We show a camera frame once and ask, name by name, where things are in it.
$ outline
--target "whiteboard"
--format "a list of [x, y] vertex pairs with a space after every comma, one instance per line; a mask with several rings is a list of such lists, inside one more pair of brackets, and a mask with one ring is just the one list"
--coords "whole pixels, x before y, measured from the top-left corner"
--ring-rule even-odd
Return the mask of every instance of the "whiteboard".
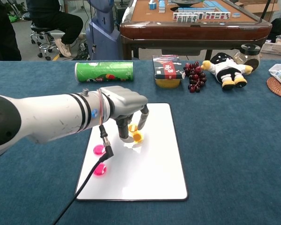
[[[92, 175], [78, 200], [154, 201], [185, 200], [188, 197], [170, 105], [148, 104], [149, 116], [142, 143], [124, 143], [114, 120], [104, 123], [114, 156], [104, 162], [106, 172]], [[136, 112], [132, 123], [138, 124]], [[100, 156], [93, 149], [103, 144], [99, 127], [94, 127], [76, 191]]]

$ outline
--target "yellow disk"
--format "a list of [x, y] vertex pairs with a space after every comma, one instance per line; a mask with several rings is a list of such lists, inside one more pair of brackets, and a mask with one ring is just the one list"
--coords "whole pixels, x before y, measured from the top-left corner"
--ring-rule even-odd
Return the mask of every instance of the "yellow disk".
[[137, 143], [141, 142], [144, 139], [143, 135], [140, 132], [134, 132], [132, 134], [132, 137], [133, 137], [134, 141]]
[[131, 133], [134, 133], [137, 131], [137, 125], [136, 124], [130, 124], [129, 127], [128, 127], [128, 130], [131, 132]]

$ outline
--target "basket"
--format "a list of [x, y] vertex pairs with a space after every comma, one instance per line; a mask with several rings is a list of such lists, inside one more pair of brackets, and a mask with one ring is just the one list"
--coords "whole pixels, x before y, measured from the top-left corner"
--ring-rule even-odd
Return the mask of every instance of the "basket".
[[265, 42], [262, 46], [261, 52], [281, 55], [281, 44]]

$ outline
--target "green can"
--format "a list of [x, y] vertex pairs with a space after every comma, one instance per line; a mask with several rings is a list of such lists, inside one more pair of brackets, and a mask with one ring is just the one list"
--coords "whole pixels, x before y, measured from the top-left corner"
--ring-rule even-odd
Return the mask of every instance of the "green can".
[[133, 62], [77, 62], [75, 77], [78, 82], [132, 81]]

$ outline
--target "stuffed toy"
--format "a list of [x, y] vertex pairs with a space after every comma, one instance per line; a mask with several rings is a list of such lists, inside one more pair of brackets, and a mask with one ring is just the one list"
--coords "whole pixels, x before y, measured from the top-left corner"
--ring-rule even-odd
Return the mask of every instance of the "stuffed toy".
[[211, 72], [216, 80], [222, 84], [223, 90], [230, 90], [234, 87], [242, 88], [247, 85], [243, 74], [249, 75], [253, 67], [236, 64], [233, 58], [225, 53], [218, 53], [210, 61], [203, 61], [203, 70]]

